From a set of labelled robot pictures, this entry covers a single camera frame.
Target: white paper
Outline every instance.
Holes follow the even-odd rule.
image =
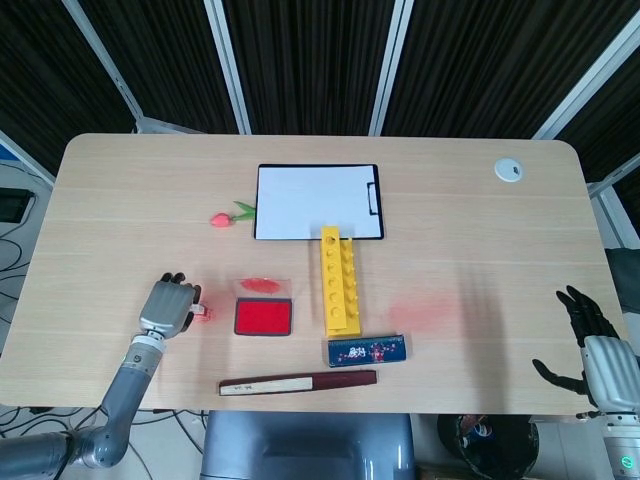
[[[258,240],[319,239],[323,226],[343,238],[382,236],[372,165],[261,167],[258,182]]]

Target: yellow building block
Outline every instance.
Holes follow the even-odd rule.
[[[322,228],[322,291],[327,336],[360,335],[353,241],[338,227]]]

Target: floor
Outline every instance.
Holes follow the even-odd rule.
[[[38,192],[38,204],[34,207],[29,225],[20,232],[20,241],[25,250],[24,258],[30,258],[35,239],[42,222],[48,202],[49,192],[24,172],[11,171],[9,176],[3,172],[1,186],[30,188]],[[6,230],[0,225],[0,235]],[[611,237],[601,227],[605,245]],[[0,251],[0,266],[11,264],[14,252],[4,254]],[[22,277],[10,279],[2,285],[3,290],[18,295]],[[15,302],[0,298],[0,314],[11,318]],[[629,316],[630,334],[634,348],[640,350],[640,317]],[[4,344],[9,325],[0,326],[0,346]],[[35,417],[27,409],[16,411],[11,407],[0,406],[0,431],[7,437],[24,433],[55,431],[74,427],[90,413],[87,409],[57,408],[46,415]],[[182,411],[177,417],[194,442],[202,447],[205,427],[200,412]],[[103,421],[100,415],[92,421]],[[123,461],[109,470],[88,470],[77,466],[69,467],[62,475],[63,480],[106,480],[106,479],[145,479],[181,480],[198,478],[201,455],[189,440],[185,431],[176,421],[173,413],[154,414],[141,411],[136,416],[131,429],[131,446]],[[459,465],[451,457],[437,438],[436,416],[412,415],[414,447],[416,459],[432,465]],[[540,453],[531,472],[535,478],[547,480],[609,480],[612,475],[600,435],[598,420],[587,423],[539,423]]]

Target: clipboard clip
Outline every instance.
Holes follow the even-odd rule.
[[[369,215],[378,215],[378,201],[376,182],[367,182],[367,200],[369,201]]]

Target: robotic hand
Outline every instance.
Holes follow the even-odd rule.
[[[140,313],[142,331],[133,337],[100,404],[106,424],[0,440],[1,479],[57,480],[69,463],[108,468],[122,459],[131,423],[165,351],[164,340],[189,328],[192,306],[200,301],[200,286],[181,285],[184,279],[182,273],[165,273],[153,286]]]
[[[538,359],[533,366],[551,384],[587,395],[607,418],[603,436],[613,475],[640,479],[640,368],[631,346],[620,340],[600,307],[573,287],[556,292],[571,318],[582,355],[582,380],[561,377]]]

